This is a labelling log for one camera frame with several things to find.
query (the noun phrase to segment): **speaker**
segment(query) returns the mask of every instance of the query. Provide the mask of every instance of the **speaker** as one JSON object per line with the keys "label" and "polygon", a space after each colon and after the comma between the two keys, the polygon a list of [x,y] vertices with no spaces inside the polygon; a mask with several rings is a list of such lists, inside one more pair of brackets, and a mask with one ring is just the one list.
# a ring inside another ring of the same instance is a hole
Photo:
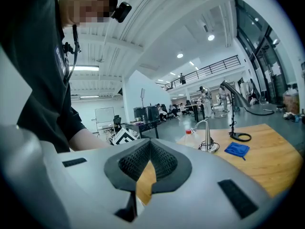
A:
{"label": "speaker", "polygon": [[160,120],[159,111],[156,106],[148,106],[147,115],[148,115],[148,120],[150,120],[150,121],[159,121]]}
{"label": "speaker", "polygon": [[133,114],[134,114],[134,118],[141,118],[142,121],[144,115],[144,118],[147,120],[146,108],[136,107],[133,109]]}

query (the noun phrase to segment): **microfiber cloth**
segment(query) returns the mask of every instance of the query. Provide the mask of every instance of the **microfiber cloth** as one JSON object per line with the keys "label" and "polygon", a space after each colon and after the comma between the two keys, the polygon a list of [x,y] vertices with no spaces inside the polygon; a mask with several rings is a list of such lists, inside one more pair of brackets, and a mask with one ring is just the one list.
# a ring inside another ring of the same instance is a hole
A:
{"label": "microfiber cloth", "polygon": [[246,145],[232,142],[224,151],[231,155],[241,157],[245,160],[244,156],[246,155],[246,153],[248,153],[249,149],[250,147]]}

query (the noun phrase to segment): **fluorescent light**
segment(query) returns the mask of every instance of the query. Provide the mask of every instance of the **fluorescent light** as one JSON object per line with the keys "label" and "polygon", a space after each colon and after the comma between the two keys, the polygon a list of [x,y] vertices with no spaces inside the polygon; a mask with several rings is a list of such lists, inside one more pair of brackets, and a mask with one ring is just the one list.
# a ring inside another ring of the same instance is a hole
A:
{"label": "fluorescent light", "polygon": [[75,71],[99,71],[98,66],[75,66]]}
{"label": "fluorescent light", "polygon": [[100,97],[100,96],[81,96],[81,98]]}
{"label": "fluorescent light", "polygon": [[212,41],[214,38],[215,38],[214,35],[210,35],[210,36],[208,37],[208,40],[209,40],[209,41]]}

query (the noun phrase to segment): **black rubber pad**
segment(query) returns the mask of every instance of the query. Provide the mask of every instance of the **black rubber pad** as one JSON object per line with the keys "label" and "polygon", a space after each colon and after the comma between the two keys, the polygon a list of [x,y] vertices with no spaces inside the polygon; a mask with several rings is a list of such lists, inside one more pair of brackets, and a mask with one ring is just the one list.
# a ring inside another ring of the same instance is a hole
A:
{"label": "black rubber pad", "polygon": [[63,161],[63,165],[65,167],[70,167],[70,166],[78,165],[78,164],[81,164],[84,162],[87,162],[87,160],[85,158],[77,158],[77,159],[73,159],[73,160]]}
{"label": "black rubber pad", "polygon": [[220,181],[218,185],[242,219],[257,211],[258,207],[232,180]]}

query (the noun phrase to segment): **forearm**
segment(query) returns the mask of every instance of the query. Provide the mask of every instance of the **forearm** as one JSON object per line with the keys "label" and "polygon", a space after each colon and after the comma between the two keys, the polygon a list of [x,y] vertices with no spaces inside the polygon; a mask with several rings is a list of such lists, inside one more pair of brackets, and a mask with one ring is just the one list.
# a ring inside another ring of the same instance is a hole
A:
{"label": "forearm", "polygon": [[69,146],[74,151],[82,151],[110,147],[111,145],[103,142],[87,129],[82,129],[70,139]]}

